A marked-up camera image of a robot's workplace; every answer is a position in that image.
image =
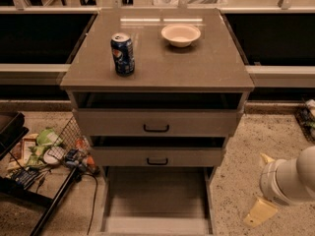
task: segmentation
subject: gray cabinet top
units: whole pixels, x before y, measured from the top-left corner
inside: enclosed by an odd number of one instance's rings
[[[192,24],[201,37],[185,48],[169,45],[161,30],[169,24]],[[131,35],[136,68],[129,77],[116,74],[110,40]],[[250,91],[254,88],[217,9],[104,9],[94,21],[63,89],[85,91]]]

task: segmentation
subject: black handle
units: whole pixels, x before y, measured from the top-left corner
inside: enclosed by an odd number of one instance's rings
[[[146,132],[160,132],[160,133],[164,133],[164,132],[167,132],[168,130],[169,130],[169,125],[168,124],[165,127],[162,127],[162,129],[153,128],[153,127],[150,127],[147,124],[144,124],[144,131],[146,131]]]
[[[162,162],[150,162],[150,159],[147,158],[147,163],[149,165],[155,165],[155,166],[166,166],[168,164],[168,158],[164,158],[164,161]]]

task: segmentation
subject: bowl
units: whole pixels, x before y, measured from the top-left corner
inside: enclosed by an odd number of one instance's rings
[[[186,47],[200,37],[198,28],[192,25],[174,24],[161,30],[161,35],[176,47]]]

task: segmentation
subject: can lid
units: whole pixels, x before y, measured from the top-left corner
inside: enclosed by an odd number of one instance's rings
[[[116,42],[125,42],[130,39],[130,36],[124,32],[119,32],[114,34],[111,39]]]

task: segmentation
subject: blue can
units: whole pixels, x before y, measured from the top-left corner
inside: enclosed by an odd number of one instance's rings
[[[123,32],[116,33],[110,45],[116,73],[121,76],[131,75],[135,71],[135,58],[130,36]]]

